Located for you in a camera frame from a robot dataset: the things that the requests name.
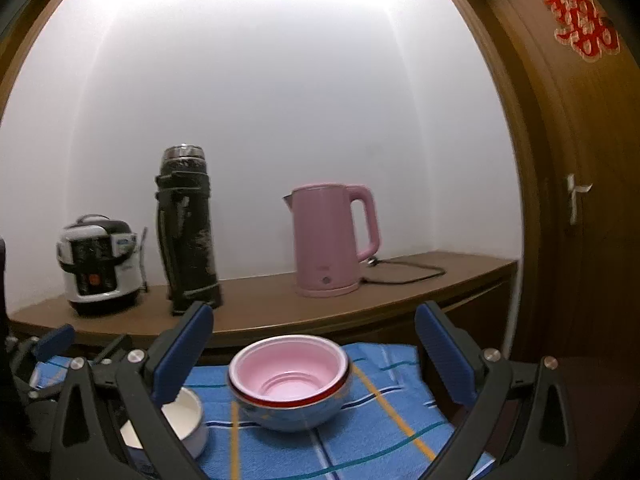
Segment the white enamel bowl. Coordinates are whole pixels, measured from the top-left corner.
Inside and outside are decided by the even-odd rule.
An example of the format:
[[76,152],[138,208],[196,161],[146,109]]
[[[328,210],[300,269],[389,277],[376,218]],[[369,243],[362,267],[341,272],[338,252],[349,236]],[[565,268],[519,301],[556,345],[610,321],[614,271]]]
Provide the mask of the white enamel bowl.
[[[203,403],[198,395],[193,390],[182,387],[174,402],[162,406],[162,412],[186,450],[193,458],[198,458],[203,453],[208,440]],[[131,457],[138,464],[151,466],[130,420],[120,428],[120,434]]]

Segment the silver rice cooker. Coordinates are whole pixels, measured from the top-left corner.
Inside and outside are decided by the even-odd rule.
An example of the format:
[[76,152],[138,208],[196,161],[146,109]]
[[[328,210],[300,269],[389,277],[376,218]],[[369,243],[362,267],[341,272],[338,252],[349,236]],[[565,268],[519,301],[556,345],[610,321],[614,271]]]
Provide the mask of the silver rice cooker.
[[137,233],[104,214],[84,214],[56,244],[64,296],[78,315],[98,318],[132,308],[143,287]]

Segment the pink plastic bowl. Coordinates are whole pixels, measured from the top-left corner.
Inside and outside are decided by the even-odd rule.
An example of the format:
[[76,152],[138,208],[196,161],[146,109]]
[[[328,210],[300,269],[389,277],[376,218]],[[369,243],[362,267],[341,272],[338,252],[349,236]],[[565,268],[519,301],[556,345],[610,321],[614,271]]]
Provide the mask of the pink plastic bowl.
[[346,380],[349,357],[329,339],[284,335],[241,350],[228,367],[230,385],[260,405],[284,408],[327,396]]

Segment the black thermos flask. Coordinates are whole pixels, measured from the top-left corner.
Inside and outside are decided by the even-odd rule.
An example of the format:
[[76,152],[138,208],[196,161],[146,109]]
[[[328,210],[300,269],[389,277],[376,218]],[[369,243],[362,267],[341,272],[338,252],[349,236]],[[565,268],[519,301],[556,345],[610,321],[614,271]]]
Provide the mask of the black thermos flask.
[[205,154],[193,144],[163,152],[157,191],[156,232],[168,283],[171,314],[182,315],[195,301],[222,305],[212,224],[210,182]]

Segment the blue plaid tablecloth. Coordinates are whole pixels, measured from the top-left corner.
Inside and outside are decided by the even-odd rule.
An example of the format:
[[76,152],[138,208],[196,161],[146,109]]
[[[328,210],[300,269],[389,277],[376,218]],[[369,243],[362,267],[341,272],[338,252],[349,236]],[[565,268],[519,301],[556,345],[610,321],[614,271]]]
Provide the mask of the blue plaid tablecloth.
[[416,479],[454,432],[420,378],[416,348],[349,344],[356,366],[341,411],[317,428],[281,434],[233,403],[223,366],[195,367],[186,386],[204,404],[212,479]]

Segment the stainless steel bowl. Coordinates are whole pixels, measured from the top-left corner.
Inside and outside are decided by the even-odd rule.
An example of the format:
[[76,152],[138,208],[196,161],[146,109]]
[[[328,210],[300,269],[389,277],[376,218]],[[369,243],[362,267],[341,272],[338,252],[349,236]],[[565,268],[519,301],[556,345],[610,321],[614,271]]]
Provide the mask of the stainless steel bowl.
[[352,385],[352,362],[346,380],[335,391],[321,399],[302,405],[289,405],[284,408],[260,405],[244,398],[230,385],[234,400],[239,403],[241,413],[248,420],[264,428],[280,432],[296,432],[314,429],[336,416],[345,405]]

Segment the brown wooden sideboard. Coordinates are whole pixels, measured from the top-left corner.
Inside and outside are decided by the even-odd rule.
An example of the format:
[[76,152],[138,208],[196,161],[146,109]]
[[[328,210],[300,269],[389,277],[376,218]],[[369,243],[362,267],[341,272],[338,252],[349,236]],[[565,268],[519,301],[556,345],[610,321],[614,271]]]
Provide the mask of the brown wooden sideboard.
[[[416,344],[416,308],[428,300],[469,334],[499,348],[517,270],[514,260],[426,252],[368,270],[374,281],[344,296],[300,296],[291,274],[225,281],[224,304],[215,312],[213,336],[202,361],[226,364],[248,344],[286,334],[318,335],[339,344]],[[54,297],[18,310],[10,319],[14,332],[22,336],[73,325],[76,336],[65,352],[68,356],[94,356],[119,334],[128,334],[136,346],[148,348],[177,322],[162,285],[151,287],[136,306],[113,315],[84,318],[63,297]]]

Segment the pink electric kettle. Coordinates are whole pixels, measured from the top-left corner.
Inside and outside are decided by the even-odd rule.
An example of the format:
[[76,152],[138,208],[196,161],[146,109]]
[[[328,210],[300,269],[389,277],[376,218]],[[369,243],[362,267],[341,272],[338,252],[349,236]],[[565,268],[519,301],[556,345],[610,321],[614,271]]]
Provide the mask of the pink electric kettle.
[[[284,196],[291,211],[299,295],[343,296],[361,283],[360,264],[381,245],[373,195],[363,185],[308,184]],[[369,243],[357,248],[352,203],[362,203]]]

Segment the right brown wooden door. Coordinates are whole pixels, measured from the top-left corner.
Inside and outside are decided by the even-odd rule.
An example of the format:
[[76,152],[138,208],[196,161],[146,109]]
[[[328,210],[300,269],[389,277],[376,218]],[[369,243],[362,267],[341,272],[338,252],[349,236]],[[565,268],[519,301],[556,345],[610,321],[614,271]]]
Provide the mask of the right brown wooden door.
[[[454,0],[498,88],[523,205],[511,354],[554,356],[584,479],[639,474],[639,0],[594,0],[620,53],[585,62],[544,0]],[[568,223],[566,176],[593,184]]]

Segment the red double happiness sticker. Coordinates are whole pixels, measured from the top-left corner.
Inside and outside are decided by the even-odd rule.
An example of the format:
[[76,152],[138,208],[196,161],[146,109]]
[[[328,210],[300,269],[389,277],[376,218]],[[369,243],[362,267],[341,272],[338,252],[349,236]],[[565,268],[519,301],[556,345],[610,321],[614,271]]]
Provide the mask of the red double happiness sticker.
[[620,35],[594,0],[544,0],[556,23],[554,38],[585,62],[620,53]]

